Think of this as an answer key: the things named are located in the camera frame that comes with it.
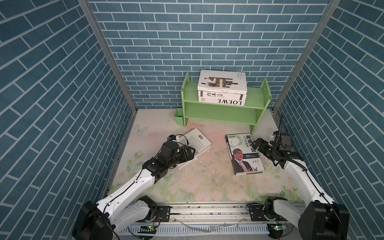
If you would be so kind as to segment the white magazine with handbag photo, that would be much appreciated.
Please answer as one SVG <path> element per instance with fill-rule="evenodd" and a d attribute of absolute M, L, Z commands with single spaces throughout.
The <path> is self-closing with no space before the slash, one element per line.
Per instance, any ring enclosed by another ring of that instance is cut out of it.
<path fill-rule="evenodd" d="M 196 150 L 194 158 L 191 161 L 178 164 L 178 169 L 184 168 L 190 162 L 195 160 L 199 155 L 208 150 L 212 145 L 212 143 L 197 128 L 184 135 L 176 135 L 176 141 L 188 145 Z"/>

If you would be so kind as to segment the Chinese book with man portrait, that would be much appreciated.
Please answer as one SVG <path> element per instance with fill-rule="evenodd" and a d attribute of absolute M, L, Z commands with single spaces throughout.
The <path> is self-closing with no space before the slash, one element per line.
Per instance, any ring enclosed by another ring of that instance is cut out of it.
<path fill-rule="evenodd" d="M 226 135 L 235 176 L 262 173 L 265 168 L 250 133 Z"/>

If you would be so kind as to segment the white-backed heritage culture book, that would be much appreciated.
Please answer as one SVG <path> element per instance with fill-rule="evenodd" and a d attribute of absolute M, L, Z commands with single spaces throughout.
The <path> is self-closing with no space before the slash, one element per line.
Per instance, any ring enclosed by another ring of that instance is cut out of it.
<path fill-rule="evenodd" d="M 202 98 L 218 98 L 228 100 L 245 100 L 247 95 L 244 94 L 232 94 L 223 92 L 212 92 L 212 91 L 198 91 L 198 95 Z"/>

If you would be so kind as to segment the white Loewe Foundation book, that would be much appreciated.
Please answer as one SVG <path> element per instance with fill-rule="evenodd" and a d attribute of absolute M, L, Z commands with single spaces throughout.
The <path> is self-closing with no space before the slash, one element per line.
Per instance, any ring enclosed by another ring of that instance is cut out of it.
<path fill-rule="evenodd" d="M 230 100 L 214 97 L 199 97 L 199 102 L 219 105 L 231 105 L 231 106 L 244 106 L 245 101 L 243 100 Z"/>

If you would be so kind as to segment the white booklet with brown bars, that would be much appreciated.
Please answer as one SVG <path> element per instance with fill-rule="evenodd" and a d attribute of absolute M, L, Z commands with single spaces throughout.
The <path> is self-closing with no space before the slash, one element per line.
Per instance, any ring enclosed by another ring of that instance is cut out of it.
<path fill-rule="evenodd" d="M 198 91 L 246 95 L 246 74 L 242 72 L 201 70 Z"/>

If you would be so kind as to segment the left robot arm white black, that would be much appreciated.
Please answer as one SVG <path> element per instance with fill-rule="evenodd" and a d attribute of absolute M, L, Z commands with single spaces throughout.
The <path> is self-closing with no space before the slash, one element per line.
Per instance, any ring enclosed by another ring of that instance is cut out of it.
<path fill-rule="evenodd" d="M 118 190 L 80 209 L 72 236 L 76 240 L 111 240 L 131 224 L 154 217 L 157 204 L 138 196 L 164 177 L 170 168 L 195 157 L 195 148 L 176 141 L 164 142 L 159 152 L 144 162 L 142 169 Z"/>

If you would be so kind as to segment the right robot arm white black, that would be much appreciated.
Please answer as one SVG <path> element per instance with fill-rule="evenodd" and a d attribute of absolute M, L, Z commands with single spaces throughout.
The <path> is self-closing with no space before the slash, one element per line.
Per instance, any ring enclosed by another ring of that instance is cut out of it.
<path fill-rule="evenodd" d="M 303 240 L 345 240 L 348 236 L 350 212 L 345 205 L 337 204 L 314 179 L 299 153 L 288 150 L 279 132 L 267 142 L 262 138 L 253 141 L 253 147 L 280 166 L 296 184 L 305 206 L 297 207 L 282 197 L 269 196 L 264 204 L 266 219 L 283 218 L 295 226 Z"/>

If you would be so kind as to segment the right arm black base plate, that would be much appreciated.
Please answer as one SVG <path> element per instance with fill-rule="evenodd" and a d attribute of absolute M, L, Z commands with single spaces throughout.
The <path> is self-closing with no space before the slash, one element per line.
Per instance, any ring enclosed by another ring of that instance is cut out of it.
<path fill-rule="evenodd" d="M 265 206 L 262 204 L 251 203 L 246 205 L 246 209 L 249 212 L 250 218 L 252 222 L 285 222 L 286 219 L 277 215 L 265 214 L 264 212 Z"/>

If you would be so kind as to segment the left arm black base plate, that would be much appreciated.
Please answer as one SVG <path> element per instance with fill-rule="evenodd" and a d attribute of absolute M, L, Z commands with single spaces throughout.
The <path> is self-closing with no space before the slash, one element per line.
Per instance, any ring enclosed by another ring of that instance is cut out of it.
<path fill-rule="evenodd" d="M 160 205 L 156 207 L 150 207 L 148 214 L 137 220 L 136 223 L 159 223 L 169 222 L 171 213 L 171 206 Z"/>

